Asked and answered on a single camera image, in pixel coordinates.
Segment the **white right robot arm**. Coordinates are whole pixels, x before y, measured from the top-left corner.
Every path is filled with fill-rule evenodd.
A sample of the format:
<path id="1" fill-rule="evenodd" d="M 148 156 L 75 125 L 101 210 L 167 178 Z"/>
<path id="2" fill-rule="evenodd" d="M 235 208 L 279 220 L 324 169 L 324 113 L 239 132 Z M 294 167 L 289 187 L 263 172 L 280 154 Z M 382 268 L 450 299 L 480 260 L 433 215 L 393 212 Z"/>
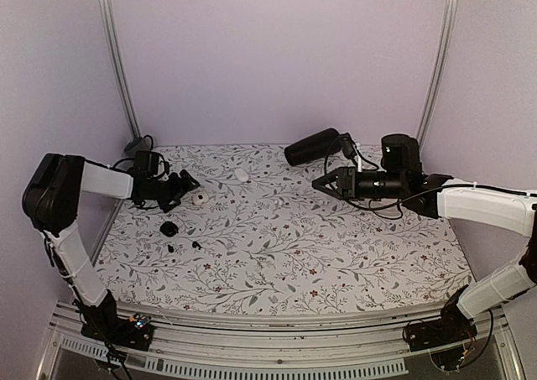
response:
<path id="1" fill-rule="evenodd" d="M 448 174 L 426 174 L 420 146 L 406 134 L 381 140 L 378 169 L 361 170 L 357 164 L 325 170 L 313 181 L 314 189 L 353 207 L 360 200 L 385 200 L 386 207 L 402 206 L 418 216 L 471 222 L 527 239 L 527 245 L 490 274 L 451 296 L 434 325 L 434 336 L 453 342 L 467 321 L 516 299 L 536 285 L 536 193 L 511 190 Z"/>

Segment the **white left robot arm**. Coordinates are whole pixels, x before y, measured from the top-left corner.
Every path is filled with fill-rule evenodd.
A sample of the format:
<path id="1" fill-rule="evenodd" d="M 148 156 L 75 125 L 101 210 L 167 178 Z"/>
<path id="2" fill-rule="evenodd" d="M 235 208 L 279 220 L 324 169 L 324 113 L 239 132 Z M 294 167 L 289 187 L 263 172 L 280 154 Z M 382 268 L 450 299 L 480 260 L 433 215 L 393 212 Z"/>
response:
<path id="1" fill-rule="evenodd" d="M 148 201 L 167 213 L 198 189 L 198 180 L 182 169 L 172 172 L 162 154 L 138 151 L 128 169 L 100 164 L 79 155 L 46 154 L 22 198 L 25 215 L 42 234 L 50 261 L 72 287 L 82 305 L 99 309 L 109 292 L 89 262 L 77 224 L 82 193 L 130 200 L 138 208 Z"/>

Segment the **black round earbud case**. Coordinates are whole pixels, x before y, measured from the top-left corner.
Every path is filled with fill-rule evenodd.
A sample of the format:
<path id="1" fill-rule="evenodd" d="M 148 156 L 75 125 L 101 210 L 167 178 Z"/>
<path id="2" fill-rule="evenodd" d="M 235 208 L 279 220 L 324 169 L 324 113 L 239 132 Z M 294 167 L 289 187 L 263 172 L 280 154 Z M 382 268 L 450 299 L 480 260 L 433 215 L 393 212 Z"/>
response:
<path id="1" fill-rule="evenodd" d="M 173 237 L 178 233 L 178 227 L 172 221 L 165 221 L 160 226 L 160 232 L 166 237 Z"/>

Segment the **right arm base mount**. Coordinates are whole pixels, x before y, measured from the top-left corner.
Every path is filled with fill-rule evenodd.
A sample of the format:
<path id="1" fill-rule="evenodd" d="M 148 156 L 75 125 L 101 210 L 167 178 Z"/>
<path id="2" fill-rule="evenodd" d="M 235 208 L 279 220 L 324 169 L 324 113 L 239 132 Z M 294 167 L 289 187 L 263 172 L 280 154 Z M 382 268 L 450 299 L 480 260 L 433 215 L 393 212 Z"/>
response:
<path id="1" fill-rule="evenodd" d="M 456 306 L 466 288 L 467 285 L 458 289 L 447 300 L 438 319 L 408 323 L 405 326 L 402 337 L 411 351 L 446 346 L 458 341 L 470 340 L 477 335 L 473 319 L 464 316 Z"/>

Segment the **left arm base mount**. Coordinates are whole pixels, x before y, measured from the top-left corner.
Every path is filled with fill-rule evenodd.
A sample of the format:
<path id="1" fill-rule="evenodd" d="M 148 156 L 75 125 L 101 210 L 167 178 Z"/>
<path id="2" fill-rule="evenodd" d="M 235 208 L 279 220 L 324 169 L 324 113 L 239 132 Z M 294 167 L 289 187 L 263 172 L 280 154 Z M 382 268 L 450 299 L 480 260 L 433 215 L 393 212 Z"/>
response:
<path id="1" fill-rule="evenodd" d="M 98 305 L 85 305 L 75 300 L 83 318 L 81 334 L 93 340 L 113 346 L 123 346 L 138 351 L 148 351 L 154 336 L 154 326 L 142 316 L 133 319 L 117 314 L 117 302 L 110 291 Z"/>

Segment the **white earbud charging case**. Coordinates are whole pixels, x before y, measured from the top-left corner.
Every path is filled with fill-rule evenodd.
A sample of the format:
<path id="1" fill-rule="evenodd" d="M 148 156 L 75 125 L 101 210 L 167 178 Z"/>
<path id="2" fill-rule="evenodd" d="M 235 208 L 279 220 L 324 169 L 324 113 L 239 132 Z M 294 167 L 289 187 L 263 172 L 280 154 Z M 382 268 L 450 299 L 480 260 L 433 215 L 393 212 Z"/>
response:
<path id="1" fill-rule="evenodd" d="M 209 200 L 210 197 L 205 191 L 196 191 L 191 197 L 191 202 L 194 206 L 202 206 L 207 204 Z"/>

